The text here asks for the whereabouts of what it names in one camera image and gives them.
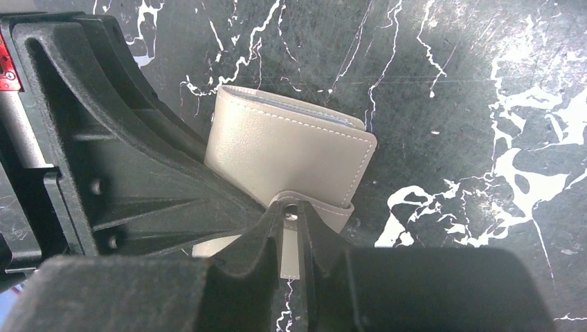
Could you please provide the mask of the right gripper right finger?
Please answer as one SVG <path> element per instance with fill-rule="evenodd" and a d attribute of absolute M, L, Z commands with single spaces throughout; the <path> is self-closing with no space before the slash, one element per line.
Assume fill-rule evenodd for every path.
<path fill-rule="evenodd" d="M 532 276 L 499 248 L 354 246 L 298 211 L 309 331 L 553 331 Z"/>

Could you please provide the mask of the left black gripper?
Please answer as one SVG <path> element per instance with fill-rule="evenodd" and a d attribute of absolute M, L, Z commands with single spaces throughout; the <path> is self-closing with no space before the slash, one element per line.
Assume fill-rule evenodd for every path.
<path fill-rule="evenodd" d="M 1 285 L 62 252 L 165 255 L 253 225 L 205 150 L 114 17 L 2 15 Z"/>

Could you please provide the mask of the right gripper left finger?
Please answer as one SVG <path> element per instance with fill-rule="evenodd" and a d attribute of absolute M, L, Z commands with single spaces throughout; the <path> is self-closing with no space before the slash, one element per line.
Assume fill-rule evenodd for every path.
<path fill-rule="evenodd" d="M 56 257 L 26 283 L 3 331 L 268 331 L 284 205 L 207 259 Z"/>

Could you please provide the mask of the grey leather card holder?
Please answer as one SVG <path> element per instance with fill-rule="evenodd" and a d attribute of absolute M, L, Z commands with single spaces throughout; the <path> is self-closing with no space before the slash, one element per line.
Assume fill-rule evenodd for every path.
<path fill-rule="evenodd" d="M 205 165 L 263 206 L 309 201 L 333 231 L 377 146 L 362 120 L 261 90 L 217 91 Z"/>

